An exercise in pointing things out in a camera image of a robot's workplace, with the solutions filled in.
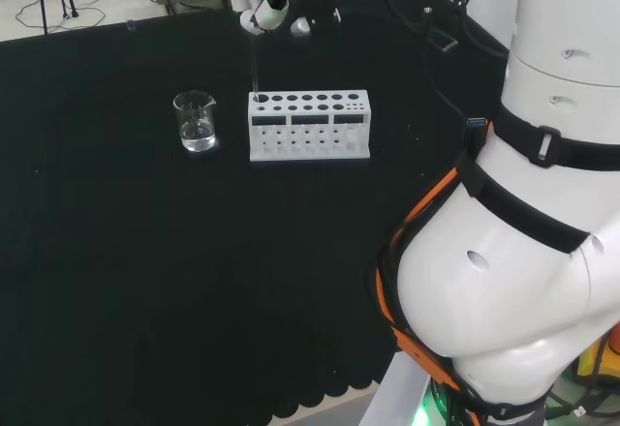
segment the black strap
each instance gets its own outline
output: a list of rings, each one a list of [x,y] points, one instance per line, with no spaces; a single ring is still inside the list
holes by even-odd
[[[620,171],[620,145],[564,138],[559,131],[532,126],[502,106],[493,120],[495,134],[538,167],[572,167],[589,171]],[[541,153],[544,140],[548,148]]]
[[[466,153],[460,157],[456,172],[470,197],[506,224],[547,247],[569,254],[589,235],[545,215],[517,198],[491,179]]]

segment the strap buckle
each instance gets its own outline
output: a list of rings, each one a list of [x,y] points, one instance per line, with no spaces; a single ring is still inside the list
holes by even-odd
[[[562,134],[557,129],[540,126],[535,131],[538,151],[533,151],[528,160],[537,167],[552,167],[560,161],[560,140]]]

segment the black tablecloth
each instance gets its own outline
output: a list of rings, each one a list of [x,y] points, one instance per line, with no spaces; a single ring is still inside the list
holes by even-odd
[[[461,125],[382,0],[337,3],[334,35],[261,39],[260,85],[367,89],[370,160],[249,163],[230,12],[0,45],[0,424],[261,425],[381,380],[395,346],[365,276]],[[432,63],[492,114],[502,63],[465,44]],[[199,156],[171,106],[192,88],[218,103]]]

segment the clear liquid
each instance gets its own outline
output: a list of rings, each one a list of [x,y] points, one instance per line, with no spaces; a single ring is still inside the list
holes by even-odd
[[[191,152],[203,152],[215,145],[215,130],[208,121],[199,119],[181,126],[181,141]]]

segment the white robot body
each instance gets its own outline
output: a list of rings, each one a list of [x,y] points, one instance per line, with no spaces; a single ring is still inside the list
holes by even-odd
[[[562,137],[620,144],[620,0],[519,0],[502,102]],[[620,172],[542,168],[493,134],[478,164],[590,236],[571,254],[509,226],[459,186],[411,242],[400,304],[483,400],[523,405],[620,320]]]

